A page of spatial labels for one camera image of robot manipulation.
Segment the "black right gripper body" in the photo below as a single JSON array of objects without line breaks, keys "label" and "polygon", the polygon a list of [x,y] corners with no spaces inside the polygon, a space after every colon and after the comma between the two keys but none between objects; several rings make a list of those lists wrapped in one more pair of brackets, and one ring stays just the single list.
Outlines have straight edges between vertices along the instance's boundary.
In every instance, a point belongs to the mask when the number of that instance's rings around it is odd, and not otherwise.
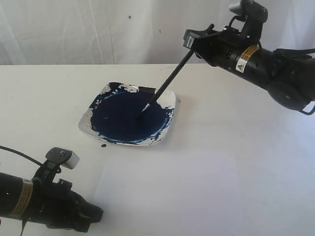
[{"label": "black right gripper body", "polygon": [[234,73],[244,73],[246,60],[241,59],[241,54],[249,46],[249,38],[242,37],[234,28],[225,28],[222,31],[212,30],[208,36],[209,47],[196,49],[198,58],[206,61],[209,65],[231,70]]}]

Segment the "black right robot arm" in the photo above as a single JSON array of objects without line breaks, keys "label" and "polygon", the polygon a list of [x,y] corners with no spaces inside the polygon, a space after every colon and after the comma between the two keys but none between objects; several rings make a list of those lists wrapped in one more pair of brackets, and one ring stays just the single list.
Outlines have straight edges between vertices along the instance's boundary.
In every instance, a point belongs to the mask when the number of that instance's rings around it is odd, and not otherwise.
[{"label": "black right robot arm", "polygon": [[210,66],[224,69],[264,90],[280,105],[311,115],[304,109],[315,100],[315,59],[269,51],[234,28],[186,30],[184,46]]}]

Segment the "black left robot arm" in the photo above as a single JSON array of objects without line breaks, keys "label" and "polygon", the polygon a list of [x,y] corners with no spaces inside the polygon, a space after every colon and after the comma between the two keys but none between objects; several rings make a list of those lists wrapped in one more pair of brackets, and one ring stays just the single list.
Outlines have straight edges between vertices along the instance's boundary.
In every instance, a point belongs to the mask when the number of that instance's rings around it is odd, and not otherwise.
[{"label": "black left robot arm", "polygon": [[86,233],[104,211],[71,190],[64,179],[46,186],[5,173],[0,175],[1,217],[43,224],[50,229]]}]

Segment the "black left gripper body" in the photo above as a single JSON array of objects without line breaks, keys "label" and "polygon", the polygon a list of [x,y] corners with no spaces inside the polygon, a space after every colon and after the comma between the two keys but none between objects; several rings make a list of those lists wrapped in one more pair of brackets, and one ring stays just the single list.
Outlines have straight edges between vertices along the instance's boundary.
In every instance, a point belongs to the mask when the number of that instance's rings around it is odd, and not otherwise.
[{"label": "black left gripper body", "polygon": [[32,197],[27,208],[27,221],[50,229],[84,231],[84,198],[71,190],[72,183],[50,183],[42,187],[33,182]]}]

